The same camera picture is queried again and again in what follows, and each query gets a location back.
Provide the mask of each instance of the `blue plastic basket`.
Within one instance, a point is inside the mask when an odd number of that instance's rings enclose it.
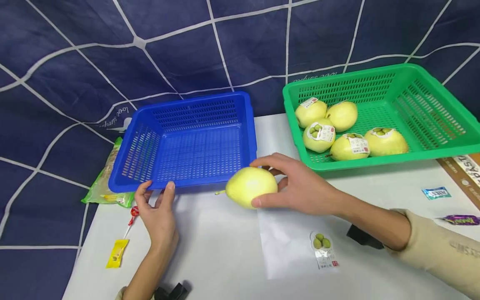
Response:
[[[256,158],[250,96],[211,95],[145,106],[135,112],[115,160],[108,186],[133,192],[153,180],[176,186],[226,182]]]

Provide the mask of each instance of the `hand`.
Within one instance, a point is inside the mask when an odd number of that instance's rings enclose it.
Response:
[[[250,166],[272,168],[274,176],[287,176],[278,183],[279,192],[256,197],[252,200],[253,207],[286,207],[309,215],[336,215],[340,213],[340,199],[348,196],[302,162],[280,153],[260,157]]]
[[[152,249],[161,249],[173,252],[178,243],[178,232],[175,228],[175,217],[172,212],[172,203],[175,198],[175,184],[170,181],[158,196],[155,206],[148,204],[152,191],[147,191],[152,184],[149,180],[140,184],[135,192],[140,218],[150,235]]]

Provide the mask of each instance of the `sleeve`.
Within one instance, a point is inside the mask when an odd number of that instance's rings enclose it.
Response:
[[[410,221],[406,248],[393,257],[434,275],[472,300],[480,300],[480,242],[438,226],[408,210],[395,209]]]
[[[122,300],[123,299],[123,292],[125,291],[127,287],[122,287],[119,293],[117,294],[117,297],[115,300]]]

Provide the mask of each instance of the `lollipop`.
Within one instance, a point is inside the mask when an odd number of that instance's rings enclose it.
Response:
[[[133,225],[133,221],[135,220],[136,217],[138,217],[139,214],[140,214],[140,212],[138,211],[138,206],[135,205],[134,207],[132,207],[132,209],[130,210],[130,215],[132,215],[132,218],[130,219],[130,222],[128,222],[127,232],[125,232],[125,235],[123,236],[123,239],[125,239],[127,237],[127,234],[128,234],[128,232],[130,231],[130,228]]]

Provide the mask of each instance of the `table surface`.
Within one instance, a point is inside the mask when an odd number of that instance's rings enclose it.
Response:
[[[298,159],[285,114],[255,118],[257,156],[280,152]],[[323,175],[335,187],[371,204],[407,208],[425,217],[476,214],[478,210],[434,160],[343,170]],[[429,201],[422,189],[445,186],[452,198]],[[163,282],[188,280],[187,299],[467,299],[437,278],[358,245],[345,236],[349,223],[333,229],[342,239],[340,272],[267,280],[257,212],[245,210],[211,188],[185,189],[175,204],[180,242]],[[150,240],[138,218],[119,269],[106,269],[114,241],[123,236],[130,212],[100,205],[63,296],[64,300],[114,299],[128,285]],[[449,227],[480,240],[475,227]]]

